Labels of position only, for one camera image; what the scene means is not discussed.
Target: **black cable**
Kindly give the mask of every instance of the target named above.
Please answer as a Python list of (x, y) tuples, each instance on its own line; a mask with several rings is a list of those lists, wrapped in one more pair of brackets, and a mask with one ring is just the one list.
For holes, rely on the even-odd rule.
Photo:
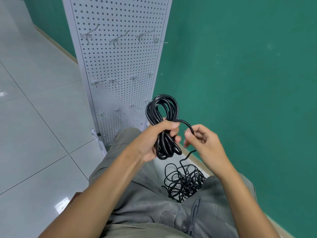
[[(145, 114), (152, 125), (163, 121), (163, 117), (159, 112), (159, 105), (162, 105), (166, 112), (166, 120), (184, 123), (188, 126), (192, 134), (195, 134), (190, 124), (184, 120), (177, 119), (178, 104), (173, 97), (165, 94), (156, 96), (146, 107)], [(155, 148), (156, 155), (161, 160), (172, 157), (174, 154), (182, 154), (180, 147), (176, 144), (174, 138), (170, 136), (169, 130), (164, 130), (158, 135)], [(169, 197), (177, 202), (182, 202), (191, 197), (201, 188), (205, 181), (203, 173), (195, 165), (188, 164), (183, 166), (182, 164), (182, 161), (186, 160), (189, 155), (195, 151), (196, 150), (191, 151), (186, 158), (179, 161), (180, 167), (177, 168), (173, 163), (165, 166), (165, 186), (163, 187), (167, 189)], [(176, 170), (167, 175), (166, 168), (169, 165), (175, 166)]]

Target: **tangled cable pile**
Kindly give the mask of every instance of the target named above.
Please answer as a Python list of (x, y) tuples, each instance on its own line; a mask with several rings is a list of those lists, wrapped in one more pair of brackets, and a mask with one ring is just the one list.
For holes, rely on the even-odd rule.
[[(184, 120), (177, 119), (178, 104), (176, 100), (173, 97), (165, 94), (156, 96), (146, 107), (145, 114), (152, 125), (156, 125), (163, 121), (163, 117), (159, 112), (159, 105), (162, 105), (166, 112), (166, 120), (186, 124), (192, 134), (194, 134), (190, 124)], [(169, 135), (168, 130), (164, 130), (158, 135), (155, 148), (156, 155), (161, 160), (172, 157), (174, 154), (182, 154), (181, 149), (176, 144), (174, 138)], [(205, 181), (203, 173), (195, 165), (182, 164), (182, 161), (186, 160), (190, 154), (195, 151), (196, 150), (191, 151), (186, 156), (186, 158), (179, 161), (180, 167), (177, 168), (177, 166), (173, 163), (167, 164), (165, 166), (165, 186), (163, 187), (167, 189), (169, 197), (177, 202), (182, 202), (185, 199), (191, 197), (201, 188)], [(166, 174), (166, 168), (170, 165), (174, 166), (176, 170)]]

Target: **pegboard frame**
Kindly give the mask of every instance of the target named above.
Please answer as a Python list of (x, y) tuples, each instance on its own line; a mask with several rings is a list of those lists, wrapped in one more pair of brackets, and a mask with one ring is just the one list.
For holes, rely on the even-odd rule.
[[(100, 119), (101, 116), (97, 117), (97, 115), (96, 115), (98, 112), (100, 112), (100, 110), (98, 111), (96, 109), (96, 106), (94, 105), (94, 99), (93, 99), (93, 95), (92, 95), (92, 91), (91, 91), (92, 85), (90, 84), (91, 80), (89, 80), (89, 77), (87, 74), (87, 69), (85, 67), (85, 59), (84, 59), (84, 55), (82, 53), (83, 51), (82, 51), (82, 46), (81, 46), (82, 39), (80, 39), (80, 37), (79, 37), (78, 27), (76, 26), (76, 19), (75, 19), (73, 5), (72, 5), (71, 0), (62, 0), (62, 1), (63, 1), (64, 9), (65, 9), (66, 18), (67, 18), (67, 21), (69, 24), (70, 34), (71, 34), (71, 37), (73, 40), (75, 53), (77, 56), (77, 62), (78, 62), (78, 65), (80, 67), (80, 72), (81, 72), (83, 84), (84, 84), (85, 91), (87, 94), (88, 103), (90, 106), (90, 111), (91, 111), (91, 114), (93, 117), (95, 131), (96, 131), (96, 133), (101, 133), (100, 125), (102, 125), (102, 123), (98, 124), (98, 119)], [(162, 30), (161, 36), (160, 36), (160, 38), (162, 40), (164, 40), (164, 37), (165, 37), (166, 27), (167, 27), (168, 17), (170, 14), (172, 0), (168, 0), (167, 2), (168, 2), (168, 4), (166, 5), (166, 13), (164, 16), (163, 30)], [(154, 91), (155, 81), (156, 81), (157, 74), (158, 74), (158, 67), (159, 67), (159, 61), (161, 58), (162, 48), (163, 48), (163, 43), (159, 42), (158, 43), (157, 59), (156, 59), (156, 64), (155, 64), (155, 71), (154, 71), (152, 87), (151, 87), (151, 91), (150, 91), (150, 99), (153, 96), (153, 91)], [(146, 128), (146, 118), (144, 118), (144, 124), (140, 129), (144, 130), (145, 128)]]

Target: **person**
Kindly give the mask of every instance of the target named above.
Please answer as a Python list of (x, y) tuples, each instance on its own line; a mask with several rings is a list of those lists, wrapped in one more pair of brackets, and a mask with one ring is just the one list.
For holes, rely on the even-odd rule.
[(41, 238), (240, 237), (278, 238), (256, 201), (252, 183), (239, 174), (205, 126), (185, 131), (214, 176), (182, 203), (168, 197), (155, 171), (153, 147), (163, 130), (176, 142), (179, 123), (163, 121), (144, 132), (122, 130), (89, 177), (89, 187), (41, 234)]

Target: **gray pants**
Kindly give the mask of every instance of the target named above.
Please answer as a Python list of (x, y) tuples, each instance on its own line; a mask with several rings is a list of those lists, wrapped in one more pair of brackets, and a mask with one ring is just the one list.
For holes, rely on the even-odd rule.
[[(116, 136), (107, 155), (89, 177), (89, 185), (140, 133), (137, 128), (126, 128)], [(243, 175), (241, 177), (256, 199), (253, 184)], [(228, 200), (216, 176), (208, 177), (202, 188), (182, 203), (168, 198), (161, 185), (154, 162), (144, 164), (123, 193), (107, 224), (160, 223), (195, 238), (238, 237)]]

